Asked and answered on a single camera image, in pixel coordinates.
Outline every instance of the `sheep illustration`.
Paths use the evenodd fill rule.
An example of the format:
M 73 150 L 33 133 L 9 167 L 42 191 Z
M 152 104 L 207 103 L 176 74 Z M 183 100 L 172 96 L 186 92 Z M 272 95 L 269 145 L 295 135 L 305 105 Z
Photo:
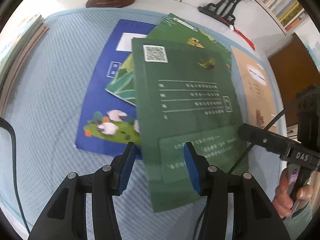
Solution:
M 98 125 L 98 131 L 103 134 L 115 135 L 118 130 L 119 127 L 111 122 L 103 122 L 102 124 Z
M 133 128 L 136 130 L 137 133 L 140 133 L 140 130 L 139 130 L 139 123 L 138 123 L 138 120 L 134 120 L 133 122 Z
M 120 110 L 111 110 L 107 112 L 109 119 L 115 122 L 122 122 L 128 115 Z

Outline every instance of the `book on shelf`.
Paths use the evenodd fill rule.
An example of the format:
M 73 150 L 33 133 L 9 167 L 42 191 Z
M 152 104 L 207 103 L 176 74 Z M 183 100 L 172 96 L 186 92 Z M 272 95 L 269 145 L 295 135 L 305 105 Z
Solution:
M 9 94 L 28 54 L 48 27 L 40 14 L 25 18 L 11 38 L 0 46 L 0 116 L 4 116 Z
M 299 14 L 303 10 L 301 4 L 297 3 L 282 19 L 280 19 L 280 23 L 283 26 L 286 26 L 297 14 Z
M 276 15 L 279 21 L 281 21 L 284 17 L 286 17 L 296 6 L 298 5 L 297 0 L 291 0 L 289 4 L 287 4 L 280 13 Z
M 282 0 L 281 3 L 278 4 L 278 6 L 273 9 L 272 13 L 279 17 L 292 3 L 294 3 L 295 0 Z
M 291 0 L 275 0 L 275 2 L 269 7 L 269 9 L 276 15 L 282 8 L 288 4 Z
M 286 31 L 291 30 L 294 27 L 298 26 L 298 23 L 303 21 L 305 18 L 308 17 L 307 12 L 302 9 L 290 22 L 287 23 L 287 25 L 284 26 Z

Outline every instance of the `stack of books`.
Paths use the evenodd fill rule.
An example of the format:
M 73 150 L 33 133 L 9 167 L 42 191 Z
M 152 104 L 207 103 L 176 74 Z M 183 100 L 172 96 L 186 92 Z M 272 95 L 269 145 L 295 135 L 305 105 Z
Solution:
M 48 29 L 40 14 L 25 18 L 8 41 L 0 44 L 0 116 L 4 117 L 13 83 L 28 54 Z
M 297 0 L 265 0 L 264 3 L 287 31 L 308 17 Z
M 75 146 L 115 156 L 134 142 L 142 150 L 137 158 L 144 162 L 154 212 L 199 199 L 183 156 L 185 142 L 225 172 L 245 150 L 237 135 L 243 119 L 233 63 L 251 98 L 249 122 L 263 128 L 276 114 L 263 66 L 239 45 L 221 41 L 228 48 L 172 13 L 157 26 L 121 19 L 92 74 Z M 244 159 L 234 174 L 247 170 Z

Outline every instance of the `beige book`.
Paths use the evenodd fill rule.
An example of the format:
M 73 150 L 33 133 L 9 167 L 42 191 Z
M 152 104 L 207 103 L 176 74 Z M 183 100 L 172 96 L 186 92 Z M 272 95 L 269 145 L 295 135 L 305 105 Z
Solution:
M 264 68 L 243 51 L 231 47 L 240 71 L 249 124 L 264 128 L 276 115 L 270 80 Z M 277 123 L 270 129 L 279 133 Z

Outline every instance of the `blue gripper pad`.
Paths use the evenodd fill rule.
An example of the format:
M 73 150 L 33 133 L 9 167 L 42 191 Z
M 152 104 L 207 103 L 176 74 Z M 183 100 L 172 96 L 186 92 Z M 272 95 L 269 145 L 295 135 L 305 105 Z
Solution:
M 200 173 L 199 173 L 198 168 L 196 166 L 196 163 L 193 159 L 191 151 L 196 153 L 196 151 L 194 150 L 194 148 L 190 142 L 185 143 L 184 147 L 183 147 L 184 160 L 187 165 L 187 169 L 188 169 L 188 173 L 189 173 L 192 187 L 197 192 L 197 194 L 200 195 L 201 191 L 202 191 L 201 185 L 200 185 Z
M 132 147 L 130 148 L 130 151 L 128 153 L 127 159 L 125 160 L 124 166 L 120 172 L 120 183 L 119 183 L 119 192 L 122 194 L 127 188 L 130 174 L 133 168 L 134 160 L 136 158 L 136 155 L 138 153 L 137 146 L 132 143 Z

